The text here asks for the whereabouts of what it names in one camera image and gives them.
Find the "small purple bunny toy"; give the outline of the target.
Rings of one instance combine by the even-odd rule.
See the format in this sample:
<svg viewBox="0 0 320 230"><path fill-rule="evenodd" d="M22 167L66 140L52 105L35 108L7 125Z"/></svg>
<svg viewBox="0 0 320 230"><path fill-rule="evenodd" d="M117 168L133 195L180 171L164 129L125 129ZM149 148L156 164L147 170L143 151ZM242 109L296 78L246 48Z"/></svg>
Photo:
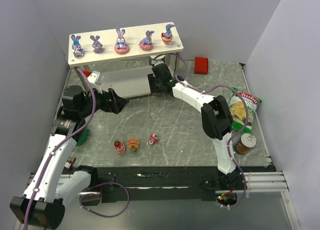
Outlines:
<svg viewBox="0 0 320 230"><path fill-rule="evenodd" d="M85 53L84 53L84 49L80 44L81 36L80 35L75 36L74 34L72 34L70 37L72 39L72 50L73 50L74 57L75 58L83 57Z"/></svg>

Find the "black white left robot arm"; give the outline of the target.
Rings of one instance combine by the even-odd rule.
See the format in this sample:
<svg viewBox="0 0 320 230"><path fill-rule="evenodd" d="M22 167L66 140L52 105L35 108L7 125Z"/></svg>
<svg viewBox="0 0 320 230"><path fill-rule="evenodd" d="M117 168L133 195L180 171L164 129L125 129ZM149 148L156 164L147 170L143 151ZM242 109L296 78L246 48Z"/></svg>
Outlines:
<svg viewBox="0 0 320 230"><path fill-rule="evenodd" d="M98 185L97 168L79 166L58 185L67 159L85 136L96 111L119 114L129 103L110 88L85 92L79 85L67 87L62 105L52 125L41 164L22 197L13 197L10 209L25 227L55 230L61 224L67 205L84 189Z"/></svg>

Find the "pink white roll cake toy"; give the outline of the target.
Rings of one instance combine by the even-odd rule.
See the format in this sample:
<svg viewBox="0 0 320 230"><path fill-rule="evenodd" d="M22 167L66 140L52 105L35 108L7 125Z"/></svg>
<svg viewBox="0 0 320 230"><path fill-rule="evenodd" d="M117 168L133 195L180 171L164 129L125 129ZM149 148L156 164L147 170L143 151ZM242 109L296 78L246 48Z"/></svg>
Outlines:
<svg viewBox="0 0 320 230"><path fill-rule="evenodd" d="M150 145L154 145L158 142L158 136L157 134L151 134L150 137L149 137L149 140L148 140L148 143Z"/></svg>

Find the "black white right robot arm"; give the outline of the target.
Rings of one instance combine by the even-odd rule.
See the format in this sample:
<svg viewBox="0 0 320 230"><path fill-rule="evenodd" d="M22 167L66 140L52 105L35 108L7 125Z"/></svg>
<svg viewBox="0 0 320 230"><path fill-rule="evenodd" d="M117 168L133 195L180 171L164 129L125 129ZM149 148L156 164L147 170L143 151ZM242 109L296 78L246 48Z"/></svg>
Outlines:
<svg viewBox="0 0 320 230"><path fill-rule="evenodd" d="M164 63L151 69L152 74L147 75L150 92L169 94L199 111L203 131L213 141L218 170L225 175L232 173L236 169L231 141L233 118L226 99L208 95L180 76L173 77Z"/></svg>

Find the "purple bunny with red bow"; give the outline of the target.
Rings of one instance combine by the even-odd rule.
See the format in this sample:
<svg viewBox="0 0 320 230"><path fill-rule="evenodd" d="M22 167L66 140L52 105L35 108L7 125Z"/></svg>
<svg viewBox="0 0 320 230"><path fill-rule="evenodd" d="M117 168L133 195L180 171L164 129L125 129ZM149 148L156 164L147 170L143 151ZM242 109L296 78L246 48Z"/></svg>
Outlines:
<svg viewBox="0 0 320 230"><path fill-rule="evenodd" d="M99 35L96 35L96 36L91 35L90 39L93 41L93 43L92 43L93 52L96 53L96 54L103 53L104 52L104 48L103 48L103 45L99 41L100 36Z"/></svg>

